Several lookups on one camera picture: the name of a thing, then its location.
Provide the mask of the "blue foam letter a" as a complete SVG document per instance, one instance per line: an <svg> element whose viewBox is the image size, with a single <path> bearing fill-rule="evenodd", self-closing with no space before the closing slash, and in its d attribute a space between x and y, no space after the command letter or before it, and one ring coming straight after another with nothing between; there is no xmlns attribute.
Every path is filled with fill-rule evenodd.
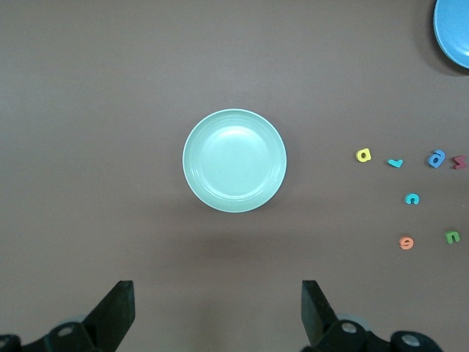
<svg viewBox="0 0 469 352"><path fill-rule="evenodd" d="M433 150L428 156L426 162L429 167L438 169L446 159L446 153L443 150Z"/></svg>

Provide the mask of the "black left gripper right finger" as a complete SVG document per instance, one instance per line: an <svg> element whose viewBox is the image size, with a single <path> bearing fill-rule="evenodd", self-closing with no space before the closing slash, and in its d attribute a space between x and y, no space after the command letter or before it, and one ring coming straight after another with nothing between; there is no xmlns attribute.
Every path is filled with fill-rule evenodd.
<svg viewBox="0 0 469 352"><path fill-rule="evenodd" d="M314 280L302 282L301 320L309 340L301 352L442 352L418 332L396 331L385 341L359 323L338 318Z"/></svg>

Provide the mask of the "green round plate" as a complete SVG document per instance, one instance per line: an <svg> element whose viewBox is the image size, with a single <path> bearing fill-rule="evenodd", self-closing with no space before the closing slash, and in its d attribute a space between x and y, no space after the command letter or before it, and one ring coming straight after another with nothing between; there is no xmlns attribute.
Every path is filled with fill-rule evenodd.
<svg viewBox="0 0 469 352"><path fill-rule="evenodd" d="M244 213L276 195L287 173L287 150L281 134L263 116L224 109L206 116L188 134L182 170L204 204Z"/></svg>

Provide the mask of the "brown table cover sheet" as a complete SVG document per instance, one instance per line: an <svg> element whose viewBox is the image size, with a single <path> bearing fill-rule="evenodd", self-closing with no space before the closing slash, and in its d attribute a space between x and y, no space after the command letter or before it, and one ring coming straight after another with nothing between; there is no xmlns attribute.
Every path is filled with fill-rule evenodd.
<svg viewBox="0 0 469 352"><path fill-rule="evenodd" d="M314 279L383 339L469 352L469 168L426 162L469 157L469 70L434 7L0 0L0 334L35 340L132 280L119 352L298 352ZM227 108L287 149L247 213L206 206L182 171L193 126Z"/></svg>

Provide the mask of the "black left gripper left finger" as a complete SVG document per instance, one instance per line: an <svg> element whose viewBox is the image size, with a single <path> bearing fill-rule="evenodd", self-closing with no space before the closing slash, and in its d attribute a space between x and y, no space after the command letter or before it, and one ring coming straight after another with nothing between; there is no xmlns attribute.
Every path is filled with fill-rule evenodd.
<svg viewBox="0 0 469 352"><path fill-rule="evenodd" d="M27 345L0 334L0 352L116 352L135 316L133 281L120 281L83 321L63 323Z"/></svg>

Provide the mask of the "blue round plate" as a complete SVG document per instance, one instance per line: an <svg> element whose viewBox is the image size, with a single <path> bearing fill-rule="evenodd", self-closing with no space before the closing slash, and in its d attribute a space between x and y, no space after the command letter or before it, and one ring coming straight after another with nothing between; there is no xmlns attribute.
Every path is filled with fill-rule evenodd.
<svg viewBox="0 0 469 352"><path fill-rule="evenodd" d="M469 69L469 0L436 0L433 28L442 52Z"/></svg>

